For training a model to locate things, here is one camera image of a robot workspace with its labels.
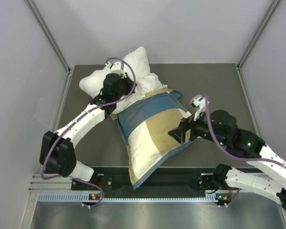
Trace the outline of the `white pillow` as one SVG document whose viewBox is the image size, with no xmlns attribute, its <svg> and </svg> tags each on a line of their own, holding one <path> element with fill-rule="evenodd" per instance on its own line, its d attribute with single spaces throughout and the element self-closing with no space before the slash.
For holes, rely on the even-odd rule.
<svg viewBox="0 0 286 229">
<path fill-rule="evenodd" d="M 139 47 L 135 51 L 127 54 L 123 60 L 134 70 L 136 87 L 135 93 L 117 103 L 116 109 L 113 111 L 114 114 L 121 113 L 139 100 L 168 92 L 167 85 L 162 84 L 158 76 L 151 73 L 146 49 L 144 47 Z M 110 72 L 109 65 L 105 66 L 102 70 L 95 70 L 91 75 L 80 80 L 80 89 L 94 98 L 99 94 L 103 86 L 103 81 Z"/>
</svg>

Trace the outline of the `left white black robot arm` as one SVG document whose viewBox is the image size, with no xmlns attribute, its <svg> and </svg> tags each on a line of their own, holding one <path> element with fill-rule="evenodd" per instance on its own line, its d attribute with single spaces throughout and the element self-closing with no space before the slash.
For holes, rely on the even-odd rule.
<svg viewBox="0 0 286 229">
<path fill-rule="evenodd" d="M 94 169 L 76 159 L 75 148 L 80 140 L 98 123 L 110 116 L 134 92 L 135 84 L 127 73 L 109 73 L 100 93 L 72 121 L 61 129 L 44 134 L 41 144 L 40 164 L 62 177 L 82 180 L 88 189 L 98 185 Z"/>
</svg>

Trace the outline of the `checkered blue beige white pillowcase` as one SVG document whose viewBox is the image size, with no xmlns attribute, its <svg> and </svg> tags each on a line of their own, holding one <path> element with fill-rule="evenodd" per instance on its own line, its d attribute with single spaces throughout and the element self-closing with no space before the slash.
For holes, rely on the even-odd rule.
<svg viewBox="0 0 286 229">
<path fill-rule="evenodd" d="M 147 93 L 141 100 L 119 114 L 117 121 L 129 157 L 129 176 L 134 189 L 167 159 L 191 144 L 190 133 L 180 144 L 168 132 L 175 129 L 190 113 L 179 102 L 183 93 L 162 88 Z"/>
</svg>

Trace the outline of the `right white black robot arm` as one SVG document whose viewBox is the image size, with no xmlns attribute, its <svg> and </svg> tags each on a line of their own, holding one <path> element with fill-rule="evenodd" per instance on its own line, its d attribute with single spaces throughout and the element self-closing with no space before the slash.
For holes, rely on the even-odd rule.
<svg viewBox="0 0 286 229">
<path fill-rule="evenodd" d="M 244 173 L 234 167 L 218 165 L 211 181 L 219 188 L 243 189 L 266 197 L 286 211 L 286 161 L 251 131 L 238 128 L 236 118 L 223 110 L 182 118 L 178 127 L 168 132 L 180 144 L 203 138 L 212 141 L 235 160 L 246 162 L 269 178 Z"/>
</svg>

